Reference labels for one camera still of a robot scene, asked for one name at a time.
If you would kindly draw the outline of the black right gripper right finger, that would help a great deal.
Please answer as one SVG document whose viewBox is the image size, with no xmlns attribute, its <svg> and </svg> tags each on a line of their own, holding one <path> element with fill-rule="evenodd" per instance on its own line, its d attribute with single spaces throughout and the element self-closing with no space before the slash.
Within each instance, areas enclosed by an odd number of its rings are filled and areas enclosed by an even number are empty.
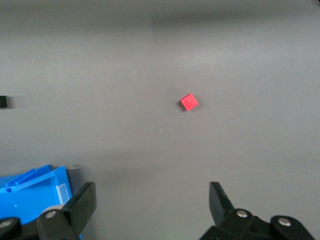
<svg viewBox="0 0 320 240">
<path fill-rule="evenodd" d="M 235 208 L 219 182 L 209 183 L 209 209 L 214 222 L 201 240 L 313 240 L 297 219 L 275 215 L 263 221 L 246 209 Z"/>
</svg>

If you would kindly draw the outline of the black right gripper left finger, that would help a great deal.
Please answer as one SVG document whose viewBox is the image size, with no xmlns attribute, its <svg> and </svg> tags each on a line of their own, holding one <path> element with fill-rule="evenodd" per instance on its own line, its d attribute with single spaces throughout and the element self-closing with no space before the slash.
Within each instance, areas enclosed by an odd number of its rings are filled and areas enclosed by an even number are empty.
<svg viewBox="0 0 320 240">
<path fill-rule="evenodd" d="M 0 220 L 2 240 L 79 240 L 97 207 L 96 184 L 85 182 L 61 208 L 49 209 L 22 224 L 18 217 Z"/>
</svg>

